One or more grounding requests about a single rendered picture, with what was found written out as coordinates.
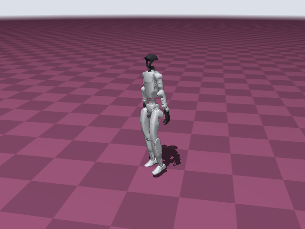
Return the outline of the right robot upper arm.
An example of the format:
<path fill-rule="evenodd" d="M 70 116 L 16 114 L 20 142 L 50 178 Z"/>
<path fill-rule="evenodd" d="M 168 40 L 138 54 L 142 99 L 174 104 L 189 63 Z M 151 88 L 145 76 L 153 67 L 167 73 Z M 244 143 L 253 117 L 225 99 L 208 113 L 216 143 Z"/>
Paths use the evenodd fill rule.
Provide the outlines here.
<path fill-rule="evenodd" d="M 144 78 L 144 73 L 145 73 L 145 72 L 142 73 L 142 77 L 143 77 L 143 78 Z M 144 84 L 144 81 L 143 81 L 143 84 Z M 144 87 L 141 88 L 141 91 L 142 91 L 143 93 L 145 93 Z"/>

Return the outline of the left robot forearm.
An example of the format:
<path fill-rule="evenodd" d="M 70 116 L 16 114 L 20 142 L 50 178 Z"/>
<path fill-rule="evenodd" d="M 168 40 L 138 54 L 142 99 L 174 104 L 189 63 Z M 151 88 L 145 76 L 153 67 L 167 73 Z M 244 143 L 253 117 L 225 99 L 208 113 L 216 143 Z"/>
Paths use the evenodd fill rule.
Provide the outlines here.
<path fill-rule="evenodd" d="M 168 108 L 168 105 L 167 105 L 166 95 L 165 95 L 165 92 L 164 92 L 164 91 L 162 91 L 162 96 L 163 96 L 163 97 L 160 98 L 161 103 L 162 103 L 162 108 L 163 108 L 163 110 L 165 109 L 166 112 L 168 112 L 168 111 L 169 111 L 169 108 Z"/>

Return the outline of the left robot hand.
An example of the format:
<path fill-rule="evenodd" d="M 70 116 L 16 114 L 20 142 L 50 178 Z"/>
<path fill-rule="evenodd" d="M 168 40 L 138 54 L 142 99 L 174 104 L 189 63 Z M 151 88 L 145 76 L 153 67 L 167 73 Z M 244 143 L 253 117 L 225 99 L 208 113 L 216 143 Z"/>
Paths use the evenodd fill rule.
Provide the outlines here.
<path fill-rule="evenodd" d="M 166 121 L 166 123 L 165 123 L 164 125 L 166 125 L 166 124 L 168 124 L 169 121 L 170 121 L 170 115 L 169 115 L 169 111 L 166 112 L 165 109 L 164 109 L 163 111 L 164 111 L 164 114 L 165 114 L 165 120 L 164 120 L 164 122 Z M 163 122 L 163 123 L 164 123 L 164 122 Z"/>

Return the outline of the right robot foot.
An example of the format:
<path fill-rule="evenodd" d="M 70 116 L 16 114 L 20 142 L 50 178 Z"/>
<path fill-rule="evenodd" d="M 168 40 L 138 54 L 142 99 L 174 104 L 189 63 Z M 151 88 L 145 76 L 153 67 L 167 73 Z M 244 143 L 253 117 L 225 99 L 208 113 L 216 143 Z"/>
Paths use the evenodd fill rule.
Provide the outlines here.
<path fill-rule="evenodd" d="M 153 164 L 155 164 L 155 163 L 157 163 L 157 161 L 156 161 L 156 158 L 155 158 L 155 160 L 149 160 L 146 164 L 145 164 L 145 166 L 146 167 L 149 167 L 149 166 L 152 166 Z"/>

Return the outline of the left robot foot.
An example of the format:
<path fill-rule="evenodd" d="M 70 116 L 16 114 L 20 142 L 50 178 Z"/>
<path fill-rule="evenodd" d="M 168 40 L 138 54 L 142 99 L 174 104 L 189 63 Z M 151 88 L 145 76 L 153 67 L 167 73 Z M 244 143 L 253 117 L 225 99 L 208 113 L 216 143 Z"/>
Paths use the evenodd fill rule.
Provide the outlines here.
<path fill-rule="evenodd" d="M 163 165 L 161 167 L 157 166 L 157 168 L 152 172 L 152 174 L 156 175 L 156 174 L 160 173 L 165 168 L 166 168 L 166 165 L 163 163 Z"/>

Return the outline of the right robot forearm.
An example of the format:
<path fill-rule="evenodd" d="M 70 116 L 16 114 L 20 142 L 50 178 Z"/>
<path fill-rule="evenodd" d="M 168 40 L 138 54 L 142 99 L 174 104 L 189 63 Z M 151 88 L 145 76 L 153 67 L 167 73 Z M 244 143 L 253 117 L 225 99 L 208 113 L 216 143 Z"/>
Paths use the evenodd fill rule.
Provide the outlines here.
<path fill-rule="evenodd" d="M 145 93 L 142 92 L 142 101 L 145 103 L 145 105 L 148 104 L 148 97 L 145 96 Z"/>

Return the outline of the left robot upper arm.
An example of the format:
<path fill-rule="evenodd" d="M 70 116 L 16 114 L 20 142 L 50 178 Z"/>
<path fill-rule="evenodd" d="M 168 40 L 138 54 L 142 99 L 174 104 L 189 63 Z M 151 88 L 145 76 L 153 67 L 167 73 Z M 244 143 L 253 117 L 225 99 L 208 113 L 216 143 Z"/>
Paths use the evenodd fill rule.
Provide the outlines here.
<path fill-rule="evenodd" d="M 159 89 L 159 92 L 157 92 L 158 97 L 162 97 L 162 91 L 164 91 L 163 88 L 163 77 L 160 73 L 154 73 L 153 74 L 154 80 L 157 83 L 157 87 Z"/>

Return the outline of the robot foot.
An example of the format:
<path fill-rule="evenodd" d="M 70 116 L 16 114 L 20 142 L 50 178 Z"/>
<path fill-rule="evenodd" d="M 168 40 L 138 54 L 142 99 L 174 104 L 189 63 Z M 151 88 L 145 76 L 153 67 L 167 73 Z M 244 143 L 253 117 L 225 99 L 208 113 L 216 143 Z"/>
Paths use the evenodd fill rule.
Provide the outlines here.
<path fill-rule="evenodd" d="M 166 168 L 166 165 L 163 163 L 163 165 L 161 167 L 157 166 L 157 168 L 152 172 L 152 174 L 156 175 L 156 174 L 160 173 L 165 168 Z"/>
<path fill-rule="evenodd" d="M 145 164 L 145 166 L 146 167 L 149 167 L 149 166 L 152 166 L 153 164 L 155 164 L 155 163 L 157 163 L 157 161 L 156 161 L 156 158 L 155 158 L 155 160 L 149 160 L 146 164 Z"/>

